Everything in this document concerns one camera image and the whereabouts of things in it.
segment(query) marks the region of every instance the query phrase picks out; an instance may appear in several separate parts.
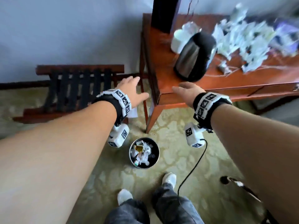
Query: floor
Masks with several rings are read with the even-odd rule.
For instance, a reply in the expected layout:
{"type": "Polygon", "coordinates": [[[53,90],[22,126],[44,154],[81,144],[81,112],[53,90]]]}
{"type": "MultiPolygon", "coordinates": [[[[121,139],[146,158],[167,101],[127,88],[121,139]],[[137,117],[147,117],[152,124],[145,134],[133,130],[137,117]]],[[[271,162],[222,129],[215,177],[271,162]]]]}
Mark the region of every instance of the floor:
{"type": "MultiPolygon", "coordinates": [[[[0,138],[34,127],[15,123],[11,117],[21,115],[26,107],[41,106],[46,93],[46,88],[0,91],[0,138]]],[[[150,205],[151,193],[161,184],[163,173],[168,171],[177,175],[177,191],[203,149],[189,147],[186,143],[184,126],[194,121],[192,109],[164,110],[148,135],[143,133],[145,120],[142,105],[138,106],[138,116],[130,119],[130,133],[121,148],[104,147],[68,224],[103,223],[107,213],[117,206],[116,196],[121,188],[131,191],[135,198],[144,200],[151,223],[160,223],[150,205]],[[160,147],[159,161],[148,170],[137,169],[129,161],[130,144],[143,136],[151,137],[160,147]]],[[[259,223],[263,219],[262,205],[235,185],[219,182],[223,175],[239,179],[242,179],[242,175],[218,137],[214,133],[204,133],[204,137],[208,141],[207,152],[182,186],[180,195],[191,199],[206,224],[259,223]]]]}

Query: hand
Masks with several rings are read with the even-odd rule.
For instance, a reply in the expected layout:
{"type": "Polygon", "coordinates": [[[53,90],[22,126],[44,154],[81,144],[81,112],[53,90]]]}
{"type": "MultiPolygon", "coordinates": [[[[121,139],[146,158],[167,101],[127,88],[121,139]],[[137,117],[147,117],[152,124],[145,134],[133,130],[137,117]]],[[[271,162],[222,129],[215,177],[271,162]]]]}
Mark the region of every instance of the hand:
{"type": "Polygon", "coordinates": [[[172,90],[180,95],[185,103],[190,107],[193,108],[194,99],[200,93],[205,93],[205,90],[192,82],[181,82],[179,87],[173,86],[172,90]]]}
{"type": "Polygon", "coordinates": [[[122,81],[116,87],[128,95],[132,108],[135,108],[139,103],[150,97],[148,93],[136,93],[136,86],[139,80],[140,77],[133,78],[133,76],[130,76],[128,78],[122,79],[122,81]]]}

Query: jeans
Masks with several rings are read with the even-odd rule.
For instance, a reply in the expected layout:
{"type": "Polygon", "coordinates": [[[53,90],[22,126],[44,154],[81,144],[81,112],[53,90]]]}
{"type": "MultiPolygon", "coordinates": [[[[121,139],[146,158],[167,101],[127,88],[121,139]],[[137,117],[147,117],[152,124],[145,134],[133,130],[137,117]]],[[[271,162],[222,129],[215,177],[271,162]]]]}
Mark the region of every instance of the jeans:
{"type": "MultiPolygon", "coordinates": [[[[192,202],[178,196],[169,183],[164,183],[154,192],[152,206],[163,224],[204,224],[192,202]]],[[[104,221],[104,224],[149,223],[145,204],[134,199],[129,199],[114,208],[104,221]]]]}

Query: white cup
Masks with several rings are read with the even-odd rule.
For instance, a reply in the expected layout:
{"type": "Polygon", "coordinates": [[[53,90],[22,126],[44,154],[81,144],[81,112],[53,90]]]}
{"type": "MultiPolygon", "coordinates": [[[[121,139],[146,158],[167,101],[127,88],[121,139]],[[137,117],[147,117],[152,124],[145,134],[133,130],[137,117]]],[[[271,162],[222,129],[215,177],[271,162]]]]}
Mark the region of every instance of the white cup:
{"type": "Polygon", "coordinates": [[[191,37],[192,35],[185,30],[176,30],[171,41],[171,50],[177,54],[180,54],[191,37]]]}

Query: drawer handle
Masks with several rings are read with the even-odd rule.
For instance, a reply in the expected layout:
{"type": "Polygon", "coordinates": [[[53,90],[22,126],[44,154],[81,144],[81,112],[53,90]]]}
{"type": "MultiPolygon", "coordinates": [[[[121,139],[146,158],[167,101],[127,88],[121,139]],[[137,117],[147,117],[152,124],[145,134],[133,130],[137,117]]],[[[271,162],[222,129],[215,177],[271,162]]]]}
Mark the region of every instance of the drawer handle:
{"type": "Polygon", "coordinates": [[[298,90],[299,90],[299,84],[297,84],[297,85],[294,87],[293,91],[298,91],[298,90]]]}

